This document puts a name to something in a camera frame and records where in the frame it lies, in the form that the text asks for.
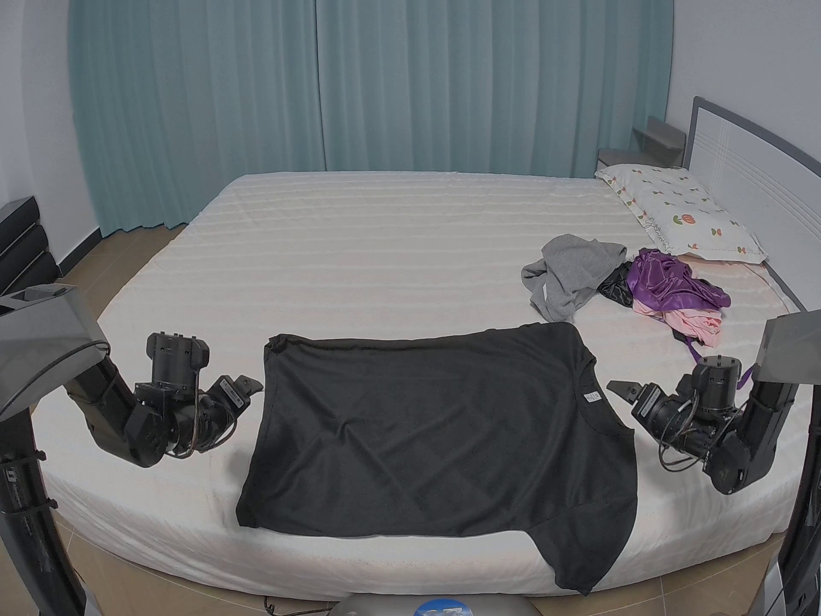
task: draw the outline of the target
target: gray cloth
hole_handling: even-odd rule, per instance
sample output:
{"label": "gray cloth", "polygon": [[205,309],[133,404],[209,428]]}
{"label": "gray cloth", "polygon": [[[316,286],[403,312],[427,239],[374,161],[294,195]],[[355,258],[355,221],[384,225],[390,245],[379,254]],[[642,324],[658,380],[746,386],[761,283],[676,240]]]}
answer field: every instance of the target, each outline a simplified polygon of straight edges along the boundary
{"label": "gray cloth", "polygon": [[566,322],[624,262],[621,244],[560,235],[542,247],[542,260],[521,270],[530,302],[548,322]]}

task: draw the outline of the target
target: white headboard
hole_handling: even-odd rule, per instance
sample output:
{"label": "white headboard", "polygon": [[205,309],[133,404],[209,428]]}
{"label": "white headboard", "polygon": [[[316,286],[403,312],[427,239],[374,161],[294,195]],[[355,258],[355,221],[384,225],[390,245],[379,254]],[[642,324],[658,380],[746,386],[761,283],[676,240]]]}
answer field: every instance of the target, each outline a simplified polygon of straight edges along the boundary
{"label": "white headboard", "polygon": [[793,301],[821,308],[821,163],[695,98],[684,166],[758,238],[769,272]]}

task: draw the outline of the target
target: gray wall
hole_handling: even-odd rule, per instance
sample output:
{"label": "gray wall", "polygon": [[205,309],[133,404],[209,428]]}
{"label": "gray wall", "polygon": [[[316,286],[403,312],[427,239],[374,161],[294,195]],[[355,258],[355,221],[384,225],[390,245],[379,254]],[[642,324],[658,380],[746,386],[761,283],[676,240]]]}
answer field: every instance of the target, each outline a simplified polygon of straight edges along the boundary
{"label": "gray wall", "polygon": [[97,229],[68,83],[69,0],[0,0],[0,204],[34,195],[57,262]]}
{"label": "gray wall", "polygon": [[694,96],[821,159],[821,0],[674,0],[667,122]]}

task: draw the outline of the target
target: pillow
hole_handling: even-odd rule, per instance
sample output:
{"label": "pillow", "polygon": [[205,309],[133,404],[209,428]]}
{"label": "pillow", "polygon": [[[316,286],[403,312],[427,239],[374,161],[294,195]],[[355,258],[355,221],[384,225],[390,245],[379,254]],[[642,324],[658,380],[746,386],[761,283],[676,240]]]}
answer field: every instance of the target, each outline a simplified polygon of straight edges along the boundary
{"label": "pillow", "polygon": [[665,253],[750,264],[767,259],[755,237],[687,169],[615,164],[596,177],[621,197]]}

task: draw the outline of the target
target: white bed sheet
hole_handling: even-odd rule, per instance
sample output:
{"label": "white bed sheet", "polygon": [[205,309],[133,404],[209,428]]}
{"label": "white bed sheet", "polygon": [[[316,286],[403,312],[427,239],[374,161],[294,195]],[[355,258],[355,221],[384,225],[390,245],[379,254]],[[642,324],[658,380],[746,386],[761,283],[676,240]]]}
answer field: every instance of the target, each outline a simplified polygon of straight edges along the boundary
{"label": "white bed sheet", "polygon": [[[522,265],[572,232],[651,242],[601,181],[459,173],[279,173],[225,188],[114,298],[100,322],[126,382],[147,380],[145,338],[194,334],[211,348],[202,372],[263,379],[262,351],[280,332],[312,338],[422,338],[539,321]],[[787,312],[763,269],[694,261],[732,297],[719,352],[754,361],[765,320]],[[576,314],[611,379],[672,389],[692,368],[662,323],[602,296]],[[749,386],[736,403],[746,398]],[[634,426],[630,406],[608,396]],[[726,497],[699,467],[669,474],[636,431],[639,507],[631,538],[597,589],[671,572],[783,530],[797,490],[809,399],[786,421],[773,469]],[[253,400],[233,439],[187,461],[143,470],[98,450],[62,389],[46,397],[35,432],[48,453],[48,491],[87,539],[128,560],[257,594],[332,600],[351,592],[561,593],[520,531],[473,538],[333,539],[245,529],[234,507],[260,424]]]}

